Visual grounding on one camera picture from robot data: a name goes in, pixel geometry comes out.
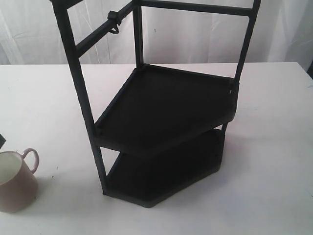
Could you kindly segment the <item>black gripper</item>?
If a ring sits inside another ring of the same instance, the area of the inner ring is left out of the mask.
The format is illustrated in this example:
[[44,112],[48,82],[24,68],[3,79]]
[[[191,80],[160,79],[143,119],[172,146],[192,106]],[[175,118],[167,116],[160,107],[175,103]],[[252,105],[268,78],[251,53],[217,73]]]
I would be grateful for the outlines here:
[[3,147],[5,142],[6,142],[6,139],[0,134],[0,147]]

